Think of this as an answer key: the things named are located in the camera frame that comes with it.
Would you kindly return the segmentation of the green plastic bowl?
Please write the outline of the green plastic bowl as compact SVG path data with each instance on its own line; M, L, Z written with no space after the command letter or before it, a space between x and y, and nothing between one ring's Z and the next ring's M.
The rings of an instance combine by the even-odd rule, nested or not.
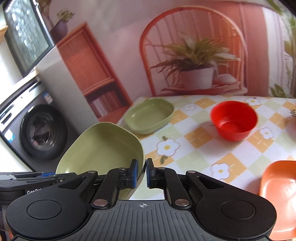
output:
M144 149L133 133L114 123L98 123L71 145L61 158L56 174L77 175L95 170L99 175L114 168L128 168L133 159L138 160L137 183L143 178Z

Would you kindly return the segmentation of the red round plastic bowl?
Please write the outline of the red round plastic bowl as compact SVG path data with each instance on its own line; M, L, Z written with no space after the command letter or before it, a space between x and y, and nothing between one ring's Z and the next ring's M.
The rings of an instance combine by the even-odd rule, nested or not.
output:
M228 141L246 139L258 122L257 113L248 104L224 101L215 105L210 118L221 137Z

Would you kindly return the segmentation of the green rectangular plastic dish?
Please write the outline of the green rectangular plastic dish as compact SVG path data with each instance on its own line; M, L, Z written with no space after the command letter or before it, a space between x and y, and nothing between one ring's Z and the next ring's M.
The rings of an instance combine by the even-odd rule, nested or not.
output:
M167 100L151 98L128 110L124 120L133 133L148 135L167 125L174 110L174 105Z

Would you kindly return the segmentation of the grey front-load washing machine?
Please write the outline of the grey front-load washing machine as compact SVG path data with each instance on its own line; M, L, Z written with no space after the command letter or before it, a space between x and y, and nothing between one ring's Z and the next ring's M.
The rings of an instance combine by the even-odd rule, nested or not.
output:
M35 172L55 172L78 136L37 77L1 103L1 138Z

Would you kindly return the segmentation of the white cabinet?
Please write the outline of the white cabinet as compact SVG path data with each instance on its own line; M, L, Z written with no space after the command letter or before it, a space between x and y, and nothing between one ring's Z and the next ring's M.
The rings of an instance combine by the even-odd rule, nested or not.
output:
M36 68L41 82L53 97L53 101L79 134L98 123L96 115L56 46L36 65Z

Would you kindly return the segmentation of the orange plastic dish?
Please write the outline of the orange plastic dish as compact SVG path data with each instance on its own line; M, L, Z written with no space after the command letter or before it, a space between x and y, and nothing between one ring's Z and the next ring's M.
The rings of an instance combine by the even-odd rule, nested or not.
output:
M295 239L295 161L276 161L262 174L259 195L270 201L277 218L271 240Z

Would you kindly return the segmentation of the printed room backdrop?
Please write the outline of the printed room backdrop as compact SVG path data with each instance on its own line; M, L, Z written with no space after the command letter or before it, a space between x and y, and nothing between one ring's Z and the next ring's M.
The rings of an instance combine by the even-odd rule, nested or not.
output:
M295 10L283 1L38 1L98 120L140 96L295 98Z

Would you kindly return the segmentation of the dark framed window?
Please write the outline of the dark framed window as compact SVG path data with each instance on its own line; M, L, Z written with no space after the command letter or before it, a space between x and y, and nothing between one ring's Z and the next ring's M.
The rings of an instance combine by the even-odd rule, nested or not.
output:
M37 1L5 1L3 10L8 25L5 39L20 73L26 76L53 49L54 42Z

